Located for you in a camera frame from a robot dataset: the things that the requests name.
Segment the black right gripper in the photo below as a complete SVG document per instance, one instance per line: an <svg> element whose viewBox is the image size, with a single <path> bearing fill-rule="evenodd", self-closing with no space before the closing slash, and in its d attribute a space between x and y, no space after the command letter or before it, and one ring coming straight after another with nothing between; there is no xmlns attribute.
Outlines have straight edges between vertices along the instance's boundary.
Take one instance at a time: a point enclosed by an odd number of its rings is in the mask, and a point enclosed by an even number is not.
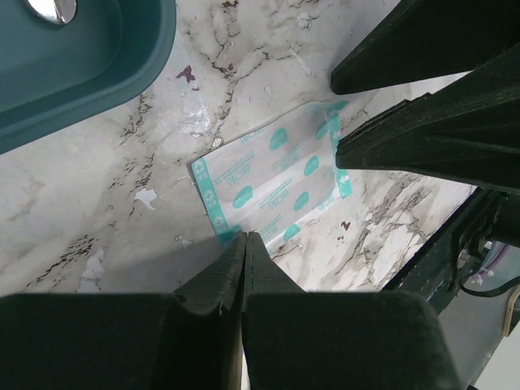
<svg viewBox="0 0 520 390"><path fill-rule="evenodd" d="M519 189L519 48L343 137L336 165ZM478 188L385 285L437 314L464 389L519 319L519 197Z"/></svg>

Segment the black handled scissors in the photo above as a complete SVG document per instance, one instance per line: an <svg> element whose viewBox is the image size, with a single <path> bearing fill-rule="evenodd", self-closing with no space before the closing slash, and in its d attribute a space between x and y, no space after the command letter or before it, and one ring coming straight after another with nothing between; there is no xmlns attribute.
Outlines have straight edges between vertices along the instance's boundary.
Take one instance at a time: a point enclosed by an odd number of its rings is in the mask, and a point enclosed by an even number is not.
<svg viewBox="0 0 520 390"><path fill-rule="evenodd" d="M55 25L69 24L76 16L76 0L26 0L40 19Z"/></svg>

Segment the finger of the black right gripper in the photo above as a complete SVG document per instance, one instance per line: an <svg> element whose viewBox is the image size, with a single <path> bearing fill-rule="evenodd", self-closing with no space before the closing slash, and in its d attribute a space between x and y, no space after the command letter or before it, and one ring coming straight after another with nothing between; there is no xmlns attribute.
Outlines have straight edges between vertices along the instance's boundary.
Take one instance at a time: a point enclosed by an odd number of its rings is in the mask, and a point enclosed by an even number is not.
<svg viewBox="0 0 520 390"><path fill-rule="evenodd" d="M331 71L337 95L473 71L519 43L517 1L401 1Z"/></svg>

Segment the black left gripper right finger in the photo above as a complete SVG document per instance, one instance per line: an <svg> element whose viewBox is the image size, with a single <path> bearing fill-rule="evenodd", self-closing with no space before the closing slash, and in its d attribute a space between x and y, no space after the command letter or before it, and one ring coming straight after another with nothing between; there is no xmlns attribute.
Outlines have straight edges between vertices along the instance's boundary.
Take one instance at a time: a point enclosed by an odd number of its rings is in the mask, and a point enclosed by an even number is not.
<svg viewBox="0 0 520 390"><path fill-rule="evenodd" d="M435 311L407 292L305 292L256 232L242 340L253 389L459 389Z"/></svg>

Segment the teal divided tray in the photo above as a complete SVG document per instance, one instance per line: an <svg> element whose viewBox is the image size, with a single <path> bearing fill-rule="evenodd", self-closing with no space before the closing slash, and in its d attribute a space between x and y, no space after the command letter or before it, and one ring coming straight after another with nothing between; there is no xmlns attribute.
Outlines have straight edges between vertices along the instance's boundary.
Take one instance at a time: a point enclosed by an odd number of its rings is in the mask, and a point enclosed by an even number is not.
<svg viewBox="0 0 520 390"><path fill-rule="evenodd" d="M67 24L1 3L1 151L119 106L158 77L176 34L173 1L74 1Z"/></svg>

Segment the teal plaster sheet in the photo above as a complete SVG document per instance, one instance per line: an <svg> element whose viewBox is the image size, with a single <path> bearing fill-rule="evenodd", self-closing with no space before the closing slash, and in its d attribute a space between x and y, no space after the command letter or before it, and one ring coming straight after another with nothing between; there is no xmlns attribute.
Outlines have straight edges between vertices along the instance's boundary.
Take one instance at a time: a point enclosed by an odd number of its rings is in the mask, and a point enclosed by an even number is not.
<svg viewBox="0 0 520 390"><path fill-rule="evenodd" d="M222 246L257 232L270 252L352 193L336 165L341 99L311 102L195 160L192 173Z"/></svg>

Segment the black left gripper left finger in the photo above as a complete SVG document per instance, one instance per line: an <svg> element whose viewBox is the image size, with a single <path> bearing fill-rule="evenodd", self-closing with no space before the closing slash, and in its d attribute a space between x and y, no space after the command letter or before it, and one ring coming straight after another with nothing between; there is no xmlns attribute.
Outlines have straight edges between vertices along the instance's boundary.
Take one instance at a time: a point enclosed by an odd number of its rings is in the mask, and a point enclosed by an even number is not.
<svg viewBox="0 0 520 390"><path fill-rule="evenodd" d="M1 300L4 389L238 389L247 236L167 293Z"/></svg>

